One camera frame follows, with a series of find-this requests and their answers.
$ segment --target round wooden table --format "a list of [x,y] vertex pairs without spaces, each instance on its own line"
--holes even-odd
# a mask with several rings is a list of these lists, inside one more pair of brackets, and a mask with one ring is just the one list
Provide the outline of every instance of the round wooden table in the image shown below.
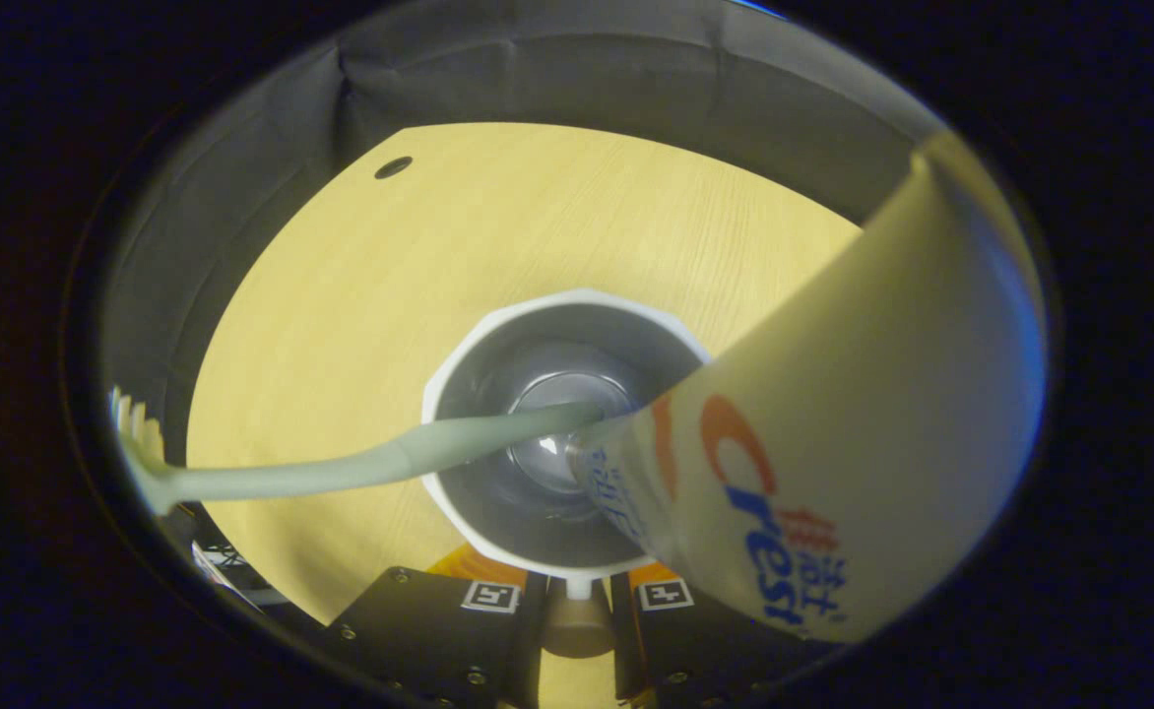
[[[383,179],[397,157],[411,164]],[[713,158],[531,124],[414,127],[316,194],[240,284],[204,354],[187,464],[329,458],[419,423],[424,385],[488,311],[594,288],[680,315],[721,353],[855,237]],[[388,566],[464,539],[415,480],[204,505],[322,624]],[[614,706],[612,654],[545,654],[541,706]]]

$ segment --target toothbrush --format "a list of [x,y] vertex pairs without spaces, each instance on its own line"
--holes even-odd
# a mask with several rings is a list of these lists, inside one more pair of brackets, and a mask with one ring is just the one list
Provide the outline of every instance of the toothbrush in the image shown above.
[[442,471],[509,445],[571,432],[604,417],[598,404],[555,404],[501,417],[445,418],[342,458],[249,468],[181,468],[164,461],[158,421],[113,387],[111,418],[130,478],[153,513],[198,499],[292,498],[391,484]]

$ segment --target white cup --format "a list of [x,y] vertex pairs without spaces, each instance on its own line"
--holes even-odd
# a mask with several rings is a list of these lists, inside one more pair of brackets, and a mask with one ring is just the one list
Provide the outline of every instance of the white cup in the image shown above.
[[[557,292],[482,318],[425,386],[422,421],[571,400],[617,417],[707,361],[674,315],[590,289]],[[564,579],[580,600],[595,580],[653,560],[568,476],[565,447],[567,436],[533,441],[429,472],[424,484],[478,552]]]

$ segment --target toothpaste tube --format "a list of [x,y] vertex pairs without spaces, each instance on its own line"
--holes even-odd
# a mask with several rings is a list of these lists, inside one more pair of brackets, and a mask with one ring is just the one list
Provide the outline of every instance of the toothpaste tube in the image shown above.
[[1013,211],[937,136],[829,268],[574,475],[668,568],[763,624],[856,642],[1009,502],[1040,426],[1044,313]]

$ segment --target cup rim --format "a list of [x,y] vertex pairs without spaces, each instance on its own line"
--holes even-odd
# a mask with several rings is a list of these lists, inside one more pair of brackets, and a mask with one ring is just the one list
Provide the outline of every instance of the cup rim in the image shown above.
[[[428,382],[424,387],[424,404],[420,408],[419,421],[427,424],[432,423],[437,415],[437,404],[441,401],[441,395],[447,389],[447,383],[450,383],[450,376],[454,375],[455,370],[463,364],[464,358],[467,358],[470,351],[480,344],[488,336],[493,335],[499,328],[510,323],[511,320],[522,318],[527,313],[533,313],[534,311],[545,311],[548,308],[555,308],[555,306],[561,305],[604,305],[607,308],[614,308],[617,311],[627,311],[628,313],[639,315],[658,324],[659,327],[666,328],[670,335],[675,336],[681,344],[684,344],[687,349],[699,359],[700,365],[706,365],[711,363],[712,358],[707,354],[707,350],[704,350],[704,345],[699,343],[699,339],[691,335],[691,331],[687,326],[677,318],[675,314],[666,313],[665,311],[658,311],[652,308],[652,306],[642,305],[634,300],[628,300],[627,298],[608,294],[608,292],[595,291],[591,288],[578,288],[571,291],[554,292],[550,296],[542,296],[540,298],[533,298],[532,300],[524,300],[522,303],[515,303],[515,305],[505,306],[505,308],[499,308],[497,311],[490,311],[485,318],[474,326],[464,339],[459,342],[459,345],[455,346],[450,356],[443,360],[437,371],[429,378]],[[650,565],[654,561],[653,557],[643,553],[643,555],[636,557],[634,559],[628,559],[625,561],[617,562],[617,565],[605,565],[605,566],[562,566],[562,565],[542,565],[542,562],[532,561],[524,557],[518,555],[518,553],[512,553],[502,548],[500,545],[487,539],[473,529],[472,525],[464,520],[463,515],[456,510],[455,503],[451,502],[450,495],[447,494],[445,487],[442,487],[440,471],[429,471],[421,479],[424,480],[424,486],[428,490],[429,498],[433,498],[433,502],[437,503],[441,508],[443,515],[447,520],[455,524],[455,529],[459,530],[460,535],[467,539],[469,544],[473,545],[478,552],[486,555],[495,561],[504,562],[504,565],[518,566],[520,569],[526,569],[530,572],[538,572],[546,574],[548,576],[557,576],[557,579],[569,580],[569,582],[580,582],[580,580],[590,580],[594,582],[595,579],[604,579],[604,576],[619,574],[621,572],[628,572],[630,569],[639,568],[639,566]]]

